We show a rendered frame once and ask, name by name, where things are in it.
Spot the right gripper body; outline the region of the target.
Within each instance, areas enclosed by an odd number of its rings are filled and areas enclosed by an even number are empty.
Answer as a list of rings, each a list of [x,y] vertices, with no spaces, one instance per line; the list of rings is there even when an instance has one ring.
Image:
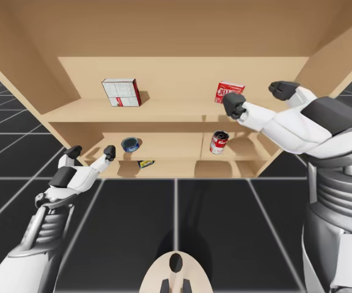
[[[282,112],[261,108],[260,132],[289,153],[342,156],[352,152],[352,105],[322,97]]]

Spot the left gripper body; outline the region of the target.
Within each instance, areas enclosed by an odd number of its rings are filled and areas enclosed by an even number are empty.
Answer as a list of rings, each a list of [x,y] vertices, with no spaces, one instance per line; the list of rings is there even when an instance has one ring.
[[[99,173],[95,168],[76,166],[73,159],[62,157],[59,159],[56,174],[48,184],[54,188],[85,192],[91,188]]]

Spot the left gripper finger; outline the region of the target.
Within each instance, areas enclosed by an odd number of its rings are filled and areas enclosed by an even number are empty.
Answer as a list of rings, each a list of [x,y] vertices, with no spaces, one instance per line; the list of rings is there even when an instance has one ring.
[[[116,148],[114,145],[108,145],[104,150],[103,154],[93,162],[90,167],[94,170],[102,173],[105,171],[111,162],[116,158]]]
[[[79,145],[73,146],[66,150],[58,161],[58,168],[72,167],[75,165],[75,159],[81,155],[82,147]]]

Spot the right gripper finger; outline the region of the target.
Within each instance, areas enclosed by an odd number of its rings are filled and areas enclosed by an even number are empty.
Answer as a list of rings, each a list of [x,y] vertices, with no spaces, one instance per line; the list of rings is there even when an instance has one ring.
[[[309,89],[302,87],[297,82],[276,81],[272,82],[268,90],[281,101],[285,101],[289,107],[297,107],[310,103],[317,99]]]
[[[261,131],[274,117],[274,111],[249,103],[235,92],[225,94],[222,103],[228,117],[254,131]]]

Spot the pale wooden shelf unit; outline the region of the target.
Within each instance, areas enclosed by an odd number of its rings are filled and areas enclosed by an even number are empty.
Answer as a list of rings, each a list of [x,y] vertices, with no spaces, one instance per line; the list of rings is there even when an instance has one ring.
[[[139,107],[102,81],[136,79]],[[256,177],[280,154],[226,116],[219,82],[282,111],[268,87],[335,97],[352,81],[352,0],[0,0],[0,81],[80,163],[117,147],[105,178]],[[215,131],[229,134],[210,152]],[[126,137],[142,146],[127,155]],[[139,168],[138,161],[155,161]]]

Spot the blue flat can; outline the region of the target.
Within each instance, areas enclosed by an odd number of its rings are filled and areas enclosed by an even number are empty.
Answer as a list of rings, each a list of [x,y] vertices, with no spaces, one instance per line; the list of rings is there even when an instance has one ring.
[[[139,148],[139,140],[136,137],[127,137],[121,142],[124,152],[132,153]]]

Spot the red and white can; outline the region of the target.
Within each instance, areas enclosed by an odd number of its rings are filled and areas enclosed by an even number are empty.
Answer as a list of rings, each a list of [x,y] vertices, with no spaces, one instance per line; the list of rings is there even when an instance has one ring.
[[[222,154],[229,140],[229,134],[225,131],[215,131],[210,142],[210,152],[213,154]]]

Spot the red and white carton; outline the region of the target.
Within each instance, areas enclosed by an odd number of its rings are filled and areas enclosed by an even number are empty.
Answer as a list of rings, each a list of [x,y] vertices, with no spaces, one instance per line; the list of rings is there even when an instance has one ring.
[[[136,79],[105,79],[101,84],[112,107],[139,107],[142,103]]]

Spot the tan robot part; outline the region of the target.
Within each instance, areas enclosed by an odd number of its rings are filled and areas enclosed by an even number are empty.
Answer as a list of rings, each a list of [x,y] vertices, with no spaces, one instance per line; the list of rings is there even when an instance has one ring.
[[[202,266],[189,254],[172,251],[150,266],[139,293],[213,293]]]

